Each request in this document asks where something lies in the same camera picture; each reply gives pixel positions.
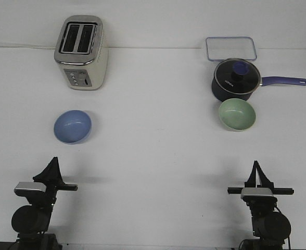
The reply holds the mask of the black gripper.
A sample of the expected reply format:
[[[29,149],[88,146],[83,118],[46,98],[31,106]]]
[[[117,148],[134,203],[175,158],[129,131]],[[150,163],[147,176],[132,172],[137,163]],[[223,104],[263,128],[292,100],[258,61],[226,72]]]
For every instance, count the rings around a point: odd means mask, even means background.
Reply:
[[[260,166],[258,166],[258,176],[261,187],[257,187],[256,174],[257,174],[258,161],[255,160],[252,166],[252,170],[248,180],[245,182],[245,187],[228,187],[227,193],[230,195],[239,194],[240,198],[244,202],[250,202],[251,200],[272,199],[274,195],[293,195],[294,189],[292,188],[273,188],[273,182],[271,182]]]
[[[63,182],[58,157],[53,157],[47,167],[41,173],[33,177],[33,181],[46,185],[44,194],[45,202],[55,202],[58,191],[78,190],[77,184],[66,184]]]

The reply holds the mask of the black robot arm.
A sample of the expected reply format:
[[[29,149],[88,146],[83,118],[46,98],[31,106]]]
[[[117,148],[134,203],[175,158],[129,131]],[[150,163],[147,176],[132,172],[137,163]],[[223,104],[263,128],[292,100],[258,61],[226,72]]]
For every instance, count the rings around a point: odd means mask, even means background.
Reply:
[[[62,249],[54,233],[47,233],[58,191],[77,191],[76,184],[66,184],[57,157],[31,182],[19,182],[14,193],[24,197],[28,205],[18,208],[11,226],[18,233],[15,249]]]
[[[228,194],[239,194],[251,212],[253,239],[244,239],[238,249],[283,249],[285,241],[290,247],[291,224],[277,207],[276,195],[293,195],[294,189],[275,187],[258,161],[243,187],[229,187]]]

